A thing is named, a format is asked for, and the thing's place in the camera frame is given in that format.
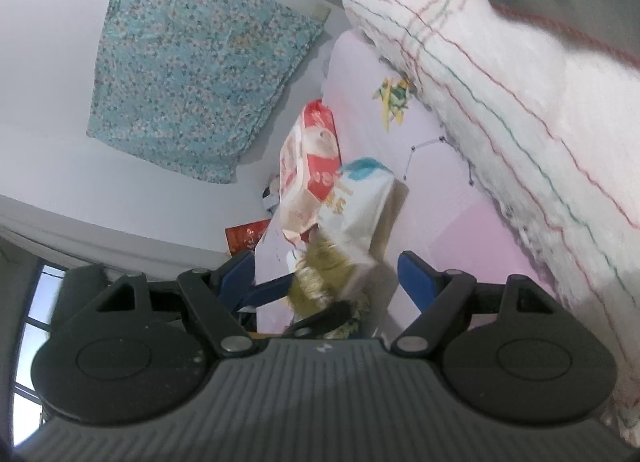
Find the pink bed sheet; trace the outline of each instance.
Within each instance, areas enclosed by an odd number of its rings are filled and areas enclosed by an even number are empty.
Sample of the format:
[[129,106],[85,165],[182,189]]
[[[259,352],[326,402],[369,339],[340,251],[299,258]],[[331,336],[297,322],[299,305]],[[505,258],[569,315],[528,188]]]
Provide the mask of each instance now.
[[[435,114],[411,98],[402,124],[392,121],[386,132],[382,103],[373,99],[385,78],[398,80],[400,76],[379,61],[375,48],[363,36],[353,31],[340,36],[322,101],[334,113],[342,162],[360,157],[379,160],[404,184],[396,189],[398,204],[405,194],[382,265],[370,277],[372,308],[367,333],[392,340],[418,315],[395,276],[398,255],[406,249],[440,270],[463,269],[492,283],[522,273],[549,290],[549,283],[533,268],[490,197],[470,185],[468,164],[453,147],[440,141],[444,132]],[[258,283],[286,274],[289,250],[275,218],[256,249]],[[258,331],[278,333],[290,319],[286,305],[274,302],[258,310]]]

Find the window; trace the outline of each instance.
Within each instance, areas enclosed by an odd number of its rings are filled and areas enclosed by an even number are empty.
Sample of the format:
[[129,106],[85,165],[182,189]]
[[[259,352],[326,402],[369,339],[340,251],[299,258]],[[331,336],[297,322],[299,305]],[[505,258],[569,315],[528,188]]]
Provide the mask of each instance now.
[[31,382],[31,363],[49,339],[53,307],[58,299],[65,271],[44,265],[36,282],[33,300],[22,330],[14,381],[14,446],[20,444],[46,421],[45,413]]

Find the window glass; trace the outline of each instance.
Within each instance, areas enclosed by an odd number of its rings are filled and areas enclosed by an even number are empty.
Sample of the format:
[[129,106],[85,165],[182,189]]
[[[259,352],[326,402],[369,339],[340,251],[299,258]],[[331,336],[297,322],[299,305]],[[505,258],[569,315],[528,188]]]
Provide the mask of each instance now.
[[49,339],[49,333],[39,328],[33,327],[28,323],[24,326],[22,333],[22,343],[20,344],[20,353],[18,354],[18,369],[15,374],[15,381],[22,386],[26,386],[33,390],[31,382],[31,363],[36,352]]
[[59,277],[59,278],[62,278],[65,276],[65,271],[61,271],[60,269],[56,269],[55,267],[51,267],[50,265],[45,265],[42,272],[47,273],[48,275]]
[[38,286],[31,302],[31,308],[29,309],[29,317],[42,321],[47,325],[51,323],[51,314],[58,299],[60,285],[62,285],[62,279],[47,273],[40,275],[40,280],[38,280]]
[[14,446],[28,439],[40,427],[42,406],[14,394]]

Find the floral fabric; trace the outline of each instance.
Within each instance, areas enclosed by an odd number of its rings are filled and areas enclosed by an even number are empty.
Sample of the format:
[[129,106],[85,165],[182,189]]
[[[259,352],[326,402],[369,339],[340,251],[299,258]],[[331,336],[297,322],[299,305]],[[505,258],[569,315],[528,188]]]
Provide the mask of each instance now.
[[232,182],[322,22],[273,0],[111,0],[87,135]]

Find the plastic bag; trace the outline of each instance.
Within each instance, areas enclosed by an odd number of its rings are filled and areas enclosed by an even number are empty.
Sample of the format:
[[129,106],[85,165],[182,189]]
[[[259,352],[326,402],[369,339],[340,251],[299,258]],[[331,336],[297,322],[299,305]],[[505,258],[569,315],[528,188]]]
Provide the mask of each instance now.
[[286,239],[305,241],[340,167],[334,116],[320,100],[308,103],[280,151],[280,224]]
[[375,159],[358,159],[339,170],[332,192],[318,212],[325,233],[369,251],[373,233],[394,187],[394,175]]

